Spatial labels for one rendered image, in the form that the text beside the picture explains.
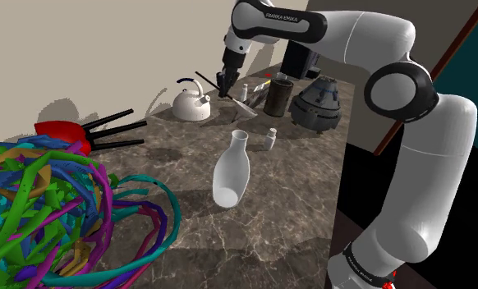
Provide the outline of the black-handled grey spatula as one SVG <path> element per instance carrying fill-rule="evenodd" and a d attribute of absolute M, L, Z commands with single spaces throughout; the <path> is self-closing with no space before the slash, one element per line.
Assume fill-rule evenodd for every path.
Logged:
<path fill-rule="evenodd" d="M 197 76 L 205 80 L 208 84 L 212 85 L 215 89 L 218 89 L 218 86 L 214 84 L 211 80 L 209 80 L 207 77 L 203 76 L 198 71 L 196 71 L 195 73 Z M 258 115 L 258 113 L 253 108 L 248 107 L 244 103 L 239 102 L 238 100 L 234 99 L 233 97 L 229 95 L 228 95 L 228 98 L 235 103 L 235 107 L 237 111 L 237 115 L 233 118 L 233 121 L 238 120 L 241 117 L 251 119 Z"/>

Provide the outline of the silver crumpled utensil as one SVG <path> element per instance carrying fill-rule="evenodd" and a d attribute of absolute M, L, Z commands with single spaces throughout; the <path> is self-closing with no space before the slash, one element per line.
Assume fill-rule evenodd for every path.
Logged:
<path fill-rule="evenodd" d="M 255 91 L 246 101 L 246 105 L 250 108 L 256 108 L 263 103 L 269 93 L 269 88 Z"/>

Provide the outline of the red chair with black legs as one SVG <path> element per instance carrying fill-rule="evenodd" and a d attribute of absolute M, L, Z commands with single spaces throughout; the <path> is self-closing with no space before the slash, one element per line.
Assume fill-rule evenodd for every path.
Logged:
<path fill-rule="evenodd" d="M 80 125 L 69 121 L 46 121 L 34 124 L 35 131 L 38 135 L 48 135 L 51 138 L 60 139 L 71 144 L 80 142 L 80 152 L 88 156 L 93 151 L 103 149 L 115 149 L 131 145 L 141 145 L 144 140 L 124 140 L 110 143 L 96 144 L 94 141 L 105 136 L 116 135 L 124 131 L 130 131 L 147 125 L 147 121 L 134 122 L 124 126 L 117 126 L 103 131 L 91 132 L 92 129 L 115 121 L 119 118 L 130 115 L 133 109 L 127 109 L 123 112 L 115 113 L 111 116 L 97 119 L 95 121 Z"/>

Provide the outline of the multicoloured ribbon tangle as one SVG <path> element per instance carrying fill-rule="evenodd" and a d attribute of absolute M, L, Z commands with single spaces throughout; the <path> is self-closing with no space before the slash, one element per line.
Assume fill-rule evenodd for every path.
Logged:
<path fill-rule="evenodd" d="M 122 179 L 86 157 L 80 142 L 46 135 L 0 142 L 0 289 L 129 289 L 177 239 L 182 219 L 132 200 Z M 139 214 L 153 230 L 133 260 L 96 271 L 118 221 Z"/>

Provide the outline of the white bottle-shaped vase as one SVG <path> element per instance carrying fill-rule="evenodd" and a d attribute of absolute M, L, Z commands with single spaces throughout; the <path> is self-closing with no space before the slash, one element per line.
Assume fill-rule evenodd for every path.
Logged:
<path fill-rule="evenodd" d="M 250 160 L 246 153 L 248 134 L 234 130 L 229 147 L 216 162 L 213 175 L 213 199 L 222 208 L 236 206 L 250 179 Z"/>

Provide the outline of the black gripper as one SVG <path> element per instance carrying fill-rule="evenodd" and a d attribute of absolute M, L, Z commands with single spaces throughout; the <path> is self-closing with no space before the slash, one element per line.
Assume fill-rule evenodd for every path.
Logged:
<path fill-rule="evenodd" d="M 243 67 L 245 59 L 245 53 L 237 53 L 229 48 L 225 48 L 222 58 L 223 71 L 216 73 L 216 85 L 218 86 L 218 96 L 220 98 L 225 98 L 228 90 L 236 84 L 240 75 L 238 71 Z"/>

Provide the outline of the dark cylindrical cup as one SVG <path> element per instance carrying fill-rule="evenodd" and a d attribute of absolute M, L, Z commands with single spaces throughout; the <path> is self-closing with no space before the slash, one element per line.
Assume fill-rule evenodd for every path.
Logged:
<path fill-rule="evenodd" d="M 291 97 L 293 83 L 289 80 L 275 78 L 269 85 L 263 111 L 271 117 L 282 117 Z"/>

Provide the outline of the grey dome-shaped appliance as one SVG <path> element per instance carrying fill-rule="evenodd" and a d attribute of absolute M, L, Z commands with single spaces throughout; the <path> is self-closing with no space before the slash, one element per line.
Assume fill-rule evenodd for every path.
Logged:
<path fill-rule="evenodd" d="M 322 134 L 335 129 L 342 112 L 335 79 L 322 76 L 296 95 L 289 106 L 294 125 Z"/>

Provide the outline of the black boxy appliance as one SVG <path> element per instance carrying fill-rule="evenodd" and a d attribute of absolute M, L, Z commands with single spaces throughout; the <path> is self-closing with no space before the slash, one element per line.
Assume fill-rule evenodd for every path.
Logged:
<path fill-rule="evenodd" d="M 289 40 L 280 66 L 280 72 L 285 76 L 298 80 L 315 79 L 321 72 L 316 66 L 318 60 L 318 53 Z"/>

